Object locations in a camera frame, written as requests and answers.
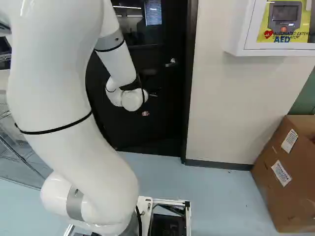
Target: yellow label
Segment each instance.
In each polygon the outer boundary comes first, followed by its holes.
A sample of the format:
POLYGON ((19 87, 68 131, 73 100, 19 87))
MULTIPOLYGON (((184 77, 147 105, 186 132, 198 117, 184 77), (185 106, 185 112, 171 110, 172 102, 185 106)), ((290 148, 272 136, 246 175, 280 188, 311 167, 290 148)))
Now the yellow label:
POLYGON ((301 25, 299 29, 288 34, 275 35, 274 32, 268 28, 269 20, 269 5, 268 2, 283 1, 283 0, 267 0, 264 16, 260 25, 257 43, 307 43, 309 39, 311 12, 306 10, 306 0, 300 0, 302 3, 301 25))

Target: defibrillator screen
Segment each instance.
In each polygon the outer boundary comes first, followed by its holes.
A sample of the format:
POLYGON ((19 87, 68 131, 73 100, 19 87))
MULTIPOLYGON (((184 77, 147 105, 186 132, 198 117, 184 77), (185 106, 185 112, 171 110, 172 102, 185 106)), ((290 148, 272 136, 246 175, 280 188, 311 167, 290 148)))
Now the defibrillator screen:
POLYGON ((290 5, 274 5, 272 20, 273 21, 296 21, 299 7, 290 5))

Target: baseboard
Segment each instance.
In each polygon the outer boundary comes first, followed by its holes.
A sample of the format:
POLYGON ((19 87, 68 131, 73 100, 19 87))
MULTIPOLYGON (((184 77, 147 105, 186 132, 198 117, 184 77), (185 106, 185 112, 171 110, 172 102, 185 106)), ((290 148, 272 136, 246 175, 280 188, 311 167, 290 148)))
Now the baseboard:
POLYGON ((237 171, 250 171, 253 167, 253 165, 249 165, 249 164, 237 164, 237 163, 216 162, 216 161, 200 161, 200 160, 192 160, 192 159, 186 159, 185 165, 217 168, 217 169, 227 169, 227 170, 237 170, 237 171))

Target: green wall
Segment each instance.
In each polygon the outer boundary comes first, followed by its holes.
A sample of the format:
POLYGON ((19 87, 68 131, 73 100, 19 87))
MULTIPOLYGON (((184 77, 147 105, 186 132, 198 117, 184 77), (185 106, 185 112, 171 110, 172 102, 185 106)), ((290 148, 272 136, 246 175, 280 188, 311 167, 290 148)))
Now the green wall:
POLYGON ((315 114, 315 69, 311 72, 302 91, 293 104, 289 115, 314 115, 315 114))

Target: door frame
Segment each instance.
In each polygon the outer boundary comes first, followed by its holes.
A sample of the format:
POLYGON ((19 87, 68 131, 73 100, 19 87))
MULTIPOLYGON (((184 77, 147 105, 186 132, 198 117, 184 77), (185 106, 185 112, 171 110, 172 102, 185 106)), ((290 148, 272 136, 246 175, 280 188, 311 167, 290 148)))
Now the door frame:
POLYGON ((198 16, 199 0, 188 0, 187 5, 187 29, 186 29, 186 71, 185 71, 185 91, 184 91, 184 123, 183 123, 183 147, 181 152, 181 162, 186 162, 186 149, 188 138, 188 125, 189 125, 189 112, 190 112, 190 99, 191 99, 191 86, 192 86, 192 73, 193 62, 196 42, 197 30, 197 16, 198 16))

